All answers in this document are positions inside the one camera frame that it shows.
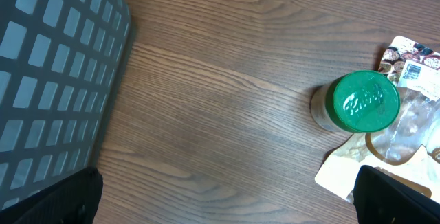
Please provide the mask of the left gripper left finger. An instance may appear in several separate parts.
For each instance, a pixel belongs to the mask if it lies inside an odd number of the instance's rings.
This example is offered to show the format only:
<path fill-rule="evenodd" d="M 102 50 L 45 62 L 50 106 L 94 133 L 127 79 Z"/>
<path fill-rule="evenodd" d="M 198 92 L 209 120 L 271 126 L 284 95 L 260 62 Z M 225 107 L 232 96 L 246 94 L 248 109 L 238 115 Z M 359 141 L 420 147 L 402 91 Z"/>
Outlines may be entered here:
<path fill-rule="evenodd" d="M 101 200 L 103 177 L 86 167 L 1 211 L 1 224 L 92 224 Z"/>

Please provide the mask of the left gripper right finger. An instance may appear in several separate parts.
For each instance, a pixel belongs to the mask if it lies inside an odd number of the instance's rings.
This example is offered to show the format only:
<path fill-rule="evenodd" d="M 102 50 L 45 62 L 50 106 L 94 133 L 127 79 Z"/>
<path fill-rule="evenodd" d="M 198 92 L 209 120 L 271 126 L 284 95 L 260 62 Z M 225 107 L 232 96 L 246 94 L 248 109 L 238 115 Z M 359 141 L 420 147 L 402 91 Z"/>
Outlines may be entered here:
<path fill-rule="evenodd" d="M 429 188 L 362 166 L 353 189 L 359 224 L 439 224 L 439 204 Z"/>

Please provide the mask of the brown beige snack pouch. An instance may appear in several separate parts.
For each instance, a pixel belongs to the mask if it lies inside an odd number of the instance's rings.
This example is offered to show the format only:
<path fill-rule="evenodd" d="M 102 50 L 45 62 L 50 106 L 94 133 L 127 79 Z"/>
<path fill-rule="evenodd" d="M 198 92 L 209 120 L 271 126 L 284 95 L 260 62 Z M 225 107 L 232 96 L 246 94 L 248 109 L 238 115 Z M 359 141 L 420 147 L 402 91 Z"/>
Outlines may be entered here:
<path fill-rule="evenodd" d="M 396 36 L 379 72 L 399 90 L 397 119 L 383 131 L 352 135 L 324 161 L 317 184 L 353 201 L 362 166 L 372 166 L 439 201 L 439 52 Z"/>

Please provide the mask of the green lid jar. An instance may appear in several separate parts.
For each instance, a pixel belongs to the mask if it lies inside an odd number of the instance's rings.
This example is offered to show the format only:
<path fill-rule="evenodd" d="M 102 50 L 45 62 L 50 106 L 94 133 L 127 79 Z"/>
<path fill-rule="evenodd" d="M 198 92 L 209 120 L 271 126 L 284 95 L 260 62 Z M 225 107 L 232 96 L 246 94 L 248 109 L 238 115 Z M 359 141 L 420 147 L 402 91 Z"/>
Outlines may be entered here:
<path fill-rule="evenodd" d="M 321 86 L 310 102 L 312 118 L 331 132 L 374 133 L 389 127 L 401 106 L 397 87 L 376 71 L 355 71 Z"/>

